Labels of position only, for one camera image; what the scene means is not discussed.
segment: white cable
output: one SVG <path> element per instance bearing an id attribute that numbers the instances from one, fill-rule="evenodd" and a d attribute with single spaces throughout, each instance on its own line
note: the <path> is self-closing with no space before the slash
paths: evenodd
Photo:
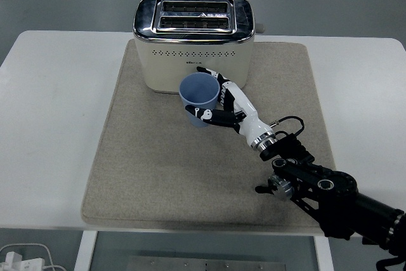
<path id="1" fill-rule="evenodd" d="M 7 244 L 5 246 L 3 246 L 0 249 L 0 253 L 2 250 L 4 250 L 5 248 L 8 247 L 14 247 L 14 246 L 40 246 L 40 247 L 44 247 L 46 249 L 46 251 L 48 252 L 48 256 L 49 256 L 49 262 L 51 263 L 51 265 L 49 266 L 50 268 L 52 268 L 53 271 L 55 271 L 55 268 L 53 266 L 53 262 L 52 262 L 52 257 L 51 257 L 51 252 L 49 251 L 48 247 L 45 246 L 44 244 L 35 244 L 35 243 L 28 243 L 28 244 Z"/>
<path id="2" fill-rule="evenodd" d="M 44 266 L 43 270 L 48 269 L 48 268 L 59 268 L 59 269 L 62 269 L 63 271 L 66 271 L 65 268 L 63 268 L 62 266 L 59 266 L 59 265 Z"/>

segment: toaster slot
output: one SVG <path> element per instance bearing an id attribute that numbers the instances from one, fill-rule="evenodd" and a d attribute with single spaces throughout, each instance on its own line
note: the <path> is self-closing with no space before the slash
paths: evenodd
<path id="1" fill-rule="evenodd" d="M 162 29 L 182 30 L 182 29 L 214 29 L 229 30 L 228 18 L 220 17 L 162 17 L 159 27 Z"/>
<path id="2" fill-rule="evenodd" d="M 221 1 L 164 1 L 165 12 L 227 13 L 227 2 Z"/>

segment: toaster vent holes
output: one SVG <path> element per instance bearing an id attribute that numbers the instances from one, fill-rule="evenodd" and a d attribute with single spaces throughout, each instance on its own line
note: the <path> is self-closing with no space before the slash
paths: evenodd
<path id="1" fill-rule="evenodd" d="M 235 56 L 235 51 L 226 52 L 189 52 L 189 51 L 162 51 L 162 50 L 152 50 L 153 55 L 166 55 L 166 56 L 180 56 L 180 57 L 228 57 Z"/>

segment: power strip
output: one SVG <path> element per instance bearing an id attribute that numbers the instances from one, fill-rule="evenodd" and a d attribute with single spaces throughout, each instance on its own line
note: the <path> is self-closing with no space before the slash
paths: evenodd
<path id="1" fill-rule="evenodd" d="M 45 260 L 34 258 L 33 260 L 22 260 L 22 256 L 15 252 L 6 255 L 6 261 L 1 263 L 0 271 L 42 271 Z"/>

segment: metal plate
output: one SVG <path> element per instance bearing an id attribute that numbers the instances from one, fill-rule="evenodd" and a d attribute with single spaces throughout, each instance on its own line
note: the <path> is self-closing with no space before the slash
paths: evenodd
<path id="1" fill-rule="evenodd" d="M 127 271 L 286 271 L 283 263 L 130 256 Z"/>

